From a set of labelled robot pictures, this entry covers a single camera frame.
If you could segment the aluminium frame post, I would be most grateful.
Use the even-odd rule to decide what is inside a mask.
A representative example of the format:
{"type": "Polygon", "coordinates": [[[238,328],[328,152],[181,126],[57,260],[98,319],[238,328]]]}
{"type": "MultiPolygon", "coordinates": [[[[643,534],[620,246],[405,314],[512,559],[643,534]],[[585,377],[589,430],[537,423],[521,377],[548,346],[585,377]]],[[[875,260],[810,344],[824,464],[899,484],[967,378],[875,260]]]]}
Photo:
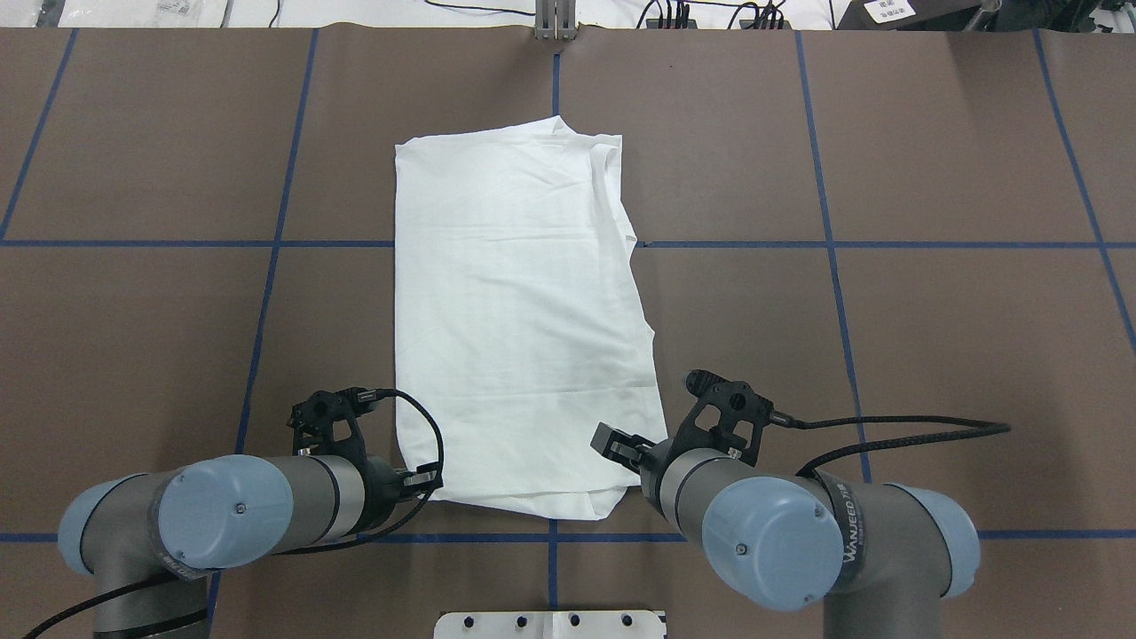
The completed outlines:
{"type": "Polygon", "coordinates": [[[537,0],[534,3],[534,36],[537,41],[569,41],[579,33],[575,0],[537,0]]]}

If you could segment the white long-sleeve printed shirt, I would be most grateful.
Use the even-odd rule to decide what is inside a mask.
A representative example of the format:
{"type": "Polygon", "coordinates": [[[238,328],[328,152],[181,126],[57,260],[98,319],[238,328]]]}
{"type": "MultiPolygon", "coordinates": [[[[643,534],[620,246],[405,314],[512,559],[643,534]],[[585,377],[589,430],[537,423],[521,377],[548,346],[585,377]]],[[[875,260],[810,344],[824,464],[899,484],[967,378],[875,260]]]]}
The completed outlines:
{"type": "Polygon", "coordinates": [[[667,433],[624,150],[557,116],[395,146],[395,384],[442,433],[437,501],[601,521],[640,486],[591,448],[667,433]]]}

